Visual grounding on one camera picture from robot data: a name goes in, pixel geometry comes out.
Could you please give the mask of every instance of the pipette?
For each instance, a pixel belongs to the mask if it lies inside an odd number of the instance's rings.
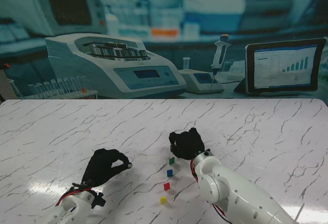
[[[220,36],[220,40],[214,43],[217,48],[216,48],[216,52],[215,52],[215,55],[213,58],[213,64],[211,65],[212,70],[213,70],[212,84],[214,82],[217,71],[222,68],[227,47],[231,45],[228,43],[228,38],[229,38],[229,35],[223,34]]]

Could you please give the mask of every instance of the small cube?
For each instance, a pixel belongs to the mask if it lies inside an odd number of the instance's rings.
[[[168,183],[165,183],[164,184],[164,191],[167,191],[169,189],[170,189],[170,183],[169,182]]]
[[[175,163],[175,158],[174,157],[171,157],[170,159],[169,159],[169,165],[172,165],[173,163]]]
[[[172,177],[173,176],[173,170],[172,169],[169,169],[168,170],[168,177]]]
[[[160,203],[161,203],[162,205],[166,204],[167,202],[168,202],[168,200],[166,199],[166,197],[161,197],[161,198],[160,198]]]

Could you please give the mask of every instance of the control panel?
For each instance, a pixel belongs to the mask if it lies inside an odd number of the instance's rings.
[[[179,84],[168,66],[117,68],[114,71],[130,90]]]

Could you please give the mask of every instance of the tablet screen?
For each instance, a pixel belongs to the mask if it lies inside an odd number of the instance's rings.
[[[316,44],[254,51],[254,88],[311,85]]]

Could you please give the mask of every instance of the green cube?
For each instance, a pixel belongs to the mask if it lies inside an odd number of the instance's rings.
[[[169,159],[169,165],[172,165],[174,163],[174,157],[171,157],[170,159]]]

